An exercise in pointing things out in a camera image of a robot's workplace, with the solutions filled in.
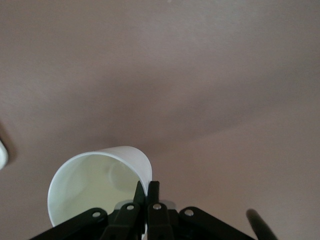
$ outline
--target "white object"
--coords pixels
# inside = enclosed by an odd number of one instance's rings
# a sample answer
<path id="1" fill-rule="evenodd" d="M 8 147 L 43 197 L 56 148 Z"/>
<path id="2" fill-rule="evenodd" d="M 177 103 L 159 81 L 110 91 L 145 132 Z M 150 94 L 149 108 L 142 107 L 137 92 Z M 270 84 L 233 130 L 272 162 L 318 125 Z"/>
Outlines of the white object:
<path id="1" fill-rule="evenodd" d="M 50 221 L 56 226 L 91 208 L 102 208 L 109 215 L 117 203 L 133 200 L 138 181 L 147 195 L 151 180 L 149 159 L 131 146 L 74 156 L 51 181 L 47 199 Z"/>
<path id="2" fill-rule="evenodd" d="M 5 165 L 8 162 L 8 152 L 3 145 L 3 143 L 0 141 L 0 170 L 5 167 Z"/>

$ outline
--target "white paper cup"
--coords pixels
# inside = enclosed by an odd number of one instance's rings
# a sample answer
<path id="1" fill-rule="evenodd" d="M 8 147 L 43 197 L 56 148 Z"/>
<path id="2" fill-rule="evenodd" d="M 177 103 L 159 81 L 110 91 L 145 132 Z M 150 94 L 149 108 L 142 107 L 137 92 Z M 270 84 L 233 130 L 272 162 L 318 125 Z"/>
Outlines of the white paper cup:
<path id="1" fill-rule="evenodd" d="M 152 180 L 147 156 L 137 148 L 118 146 L 79 154 L 55 173 L 48 192 L 53 226 L 91 208 L 111 214 L 117 203 L 133 200 L 137 182 L 145 195 Z"/>

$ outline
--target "paper cup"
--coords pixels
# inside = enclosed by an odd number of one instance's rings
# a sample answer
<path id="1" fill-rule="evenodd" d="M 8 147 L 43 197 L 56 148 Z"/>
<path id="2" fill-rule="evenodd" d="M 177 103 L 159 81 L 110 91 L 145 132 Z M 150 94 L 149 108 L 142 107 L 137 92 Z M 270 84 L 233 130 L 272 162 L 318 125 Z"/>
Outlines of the paper cup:
<path id="1" fill-rule="evenodd" d="M 54 175 L 48 192 L 53 226 L 91 208 L 111 214 L 119 202 L 133 200 L 138 181 L 145 195 L 152 180 L 147 156 L 137 148 L 118 146 L 79 154 Z"/>

